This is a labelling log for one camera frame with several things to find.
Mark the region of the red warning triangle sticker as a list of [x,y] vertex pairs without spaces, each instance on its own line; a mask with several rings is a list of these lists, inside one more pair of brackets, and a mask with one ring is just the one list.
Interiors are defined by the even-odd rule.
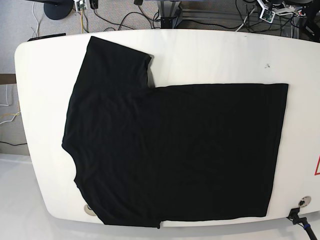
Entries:
[[316,169],[315,169],[314,175],[315,176],[320,175],[320,157],[318,158],[318,162],[317,162],[317,165],[316,165]]

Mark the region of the round black stand base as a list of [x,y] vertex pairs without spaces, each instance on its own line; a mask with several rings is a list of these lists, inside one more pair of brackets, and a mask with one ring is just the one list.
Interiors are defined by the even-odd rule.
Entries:
[[62,20],[72,11],[73,0],[45,0],[43,2],[45,15],[51,20]]

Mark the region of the right metal table grommet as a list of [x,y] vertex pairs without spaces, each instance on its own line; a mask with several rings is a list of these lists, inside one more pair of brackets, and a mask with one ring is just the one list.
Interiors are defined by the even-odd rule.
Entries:
[[312,198],[310,196],[305,196],[299,201],[298,206],[304,208],[310,204],[311,200]]

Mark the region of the aluminium frame post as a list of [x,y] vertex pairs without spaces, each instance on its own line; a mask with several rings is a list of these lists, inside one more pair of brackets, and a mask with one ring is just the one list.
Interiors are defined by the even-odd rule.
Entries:
[[157,0],[161,29],[175,29],[183,20],[181,1]]

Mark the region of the metal table grommet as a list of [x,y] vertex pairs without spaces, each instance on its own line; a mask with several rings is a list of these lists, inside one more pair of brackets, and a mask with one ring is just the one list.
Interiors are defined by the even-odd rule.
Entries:
[[88,204],[84,205],[84,211],[86,214],[88,214],[89,216],[93,216],[96,217],[96,213],[90,208],[90,206]]
[[299,201],[298,206],[304,208],[310,204],[311,200],[312,198],[310,196],[305,196]]

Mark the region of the left metal table grommet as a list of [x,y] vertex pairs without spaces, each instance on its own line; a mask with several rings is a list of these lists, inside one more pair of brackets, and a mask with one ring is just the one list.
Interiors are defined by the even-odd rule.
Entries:
[[90,208],[90,206],[88,204],[84,205],[84,211],[86,214],[88,214],[89,216],[93,216],[96,217],[96,213]]

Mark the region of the black flat bar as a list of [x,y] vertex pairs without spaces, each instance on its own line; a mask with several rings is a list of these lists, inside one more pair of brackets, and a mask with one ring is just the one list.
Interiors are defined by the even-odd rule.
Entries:
[[55,38],[55,37],[63,37],[63,36],[66,36],[66,33],[58,33],[58,34],[50,34],[50,35],[32,37],[27,42],[36,41],[36,40],[43,40],[43,39],[49,39],[49,38]]

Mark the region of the black T-shirt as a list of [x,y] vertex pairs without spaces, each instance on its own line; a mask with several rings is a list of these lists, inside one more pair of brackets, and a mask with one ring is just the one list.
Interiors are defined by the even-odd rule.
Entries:
[[286,83],[150,87],[147,53],[91,37],[62,148],[106,225],[267,215]]

